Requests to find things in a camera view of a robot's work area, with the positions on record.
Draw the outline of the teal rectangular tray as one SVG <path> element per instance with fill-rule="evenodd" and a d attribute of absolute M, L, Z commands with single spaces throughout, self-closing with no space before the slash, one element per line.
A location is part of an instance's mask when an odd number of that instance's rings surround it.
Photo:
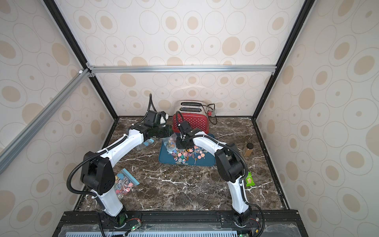
<path fill-rule="evenodd" d="M 161 146 L 160 153 L 159 153 L 159 162 L 162 164 L 167 164 L 167 165 L 182 165 L 182 164 L 177 164 L 171 154 L 169 154 L 166 150 L 166 148 Z M 216 163 L 215 157 L 213 154 L 209 153 L 205 156 L 204 161 L 197 161 L 196 165 L 183 165 L 183 166 L 214 166 Z"/>

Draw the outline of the candy ziploc bag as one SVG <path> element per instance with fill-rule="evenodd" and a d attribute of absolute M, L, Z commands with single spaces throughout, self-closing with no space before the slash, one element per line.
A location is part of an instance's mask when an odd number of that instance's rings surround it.
<path fill-rule="evenodd" d="M 142 148 L 148 147 L 152 144 L 154 144 L 155 140 L 153 138 L 147 139 L 145 142 L 141 144 Z"/>
<path fill-rule="evenodd" d="M 140 183 L 137 179 L 125 168 L 115 176 L 114 189 L 119 199 L 122 199 L 132 191 L 133 187 L 138 185 L 140 185 Z"/>
<path fill-rule="evenodd" d="M 176 140 L 177 140 L 176 133 L 173 133 L 170 137 L 163 139 L 163 146 L 166 148 L 169 154 L 177 150 Z"/>

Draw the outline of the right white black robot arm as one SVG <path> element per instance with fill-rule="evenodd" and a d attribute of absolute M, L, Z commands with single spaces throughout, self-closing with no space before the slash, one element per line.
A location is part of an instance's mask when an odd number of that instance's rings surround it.
<path fill-rule="evenodd" d="M 248 202 L 244 185 L 248 169 L 237 146 L 234 143 L 218 141 L 199 128 L 191 128 L 187 121 L 179 123 L 178 129 L 180 132 L 178 145 L 184 145 L 186 148 L 197 146 L 214 155 L 218 173 L 229 187 L 236 225 L 245 226 L 252 219 L 252 208 L 255 207 L 261 215 L 256 222 L 261 222 L 259 227 L 263 231 L 265 227 L 264 213 L 257 204 Z"/>

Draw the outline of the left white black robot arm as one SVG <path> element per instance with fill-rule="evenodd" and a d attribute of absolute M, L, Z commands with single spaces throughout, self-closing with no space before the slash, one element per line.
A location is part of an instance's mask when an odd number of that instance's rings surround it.
<path fill-rule="evenodd" d="M 102 150 L 85 154 L 67 178 L 67 188 L 73 194 L 90 195 L 102 207 L 106 218 L 116 228 L 125 225 L 127 214 L 115 191 L 114 166 L 127 153 L 152 137 L 171 136 L 172 129 L 167 124 L 169 115 L 162 111 L 147 111 L 145 116 L 133 124 L 120 139 Z"/>

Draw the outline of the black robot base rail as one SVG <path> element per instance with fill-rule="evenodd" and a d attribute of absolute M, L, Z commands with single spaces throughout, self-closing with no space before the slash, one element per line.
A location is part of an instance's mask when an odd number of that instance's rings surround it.
<path fill-rule="evenodd" d="M 129 211 L 116 228 L 96 211 L 65 212 L 55 237 L 306 237 L 295 210 L 254 211 L 238 226 L 232 211 Z"/>

